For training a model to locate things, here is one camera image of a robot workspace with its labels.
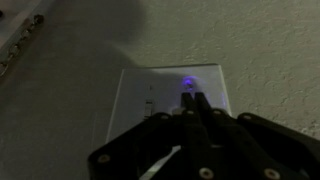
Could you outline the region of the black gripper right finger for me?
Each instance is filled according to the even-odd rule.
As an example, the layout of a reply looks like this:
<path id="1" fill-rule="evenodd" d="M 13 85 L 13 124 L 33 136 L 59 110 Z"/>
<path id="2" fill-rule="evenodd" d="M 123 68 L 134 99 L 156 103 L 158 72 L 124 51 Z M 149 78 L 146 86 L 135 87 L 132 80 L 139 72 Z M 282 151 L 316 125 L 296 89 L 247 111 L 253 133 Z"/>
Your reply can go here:
<path id="1" fill-rule="evenodd" d="M 319 140 L 252 113 L 233 118 L 202 93 L 195 102 L 211 142 L 228 152 L 241 178 L 320 180 Z"/>

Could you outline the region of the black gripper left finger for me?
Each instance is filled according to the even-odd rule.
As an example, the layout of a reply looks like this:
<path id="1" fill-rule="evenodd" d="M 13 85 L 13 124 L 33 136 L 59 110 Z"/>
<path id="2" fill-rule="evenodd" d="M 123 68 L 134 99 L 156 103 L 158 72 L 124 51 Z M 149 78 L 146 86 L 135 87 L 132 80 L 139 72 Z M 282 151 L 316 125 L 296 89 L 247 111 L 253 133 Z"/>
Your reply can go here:
<path id="1" fill-rule="evenodd" d="M 212 148 L 201 92 L 181 95 L 176 115 L 156 113 L 98 148 L 87 159 L 90 180 L 139 180 L 163 158 L 168 161 L 152 180 L 200 180 L 213 169 Z"/>

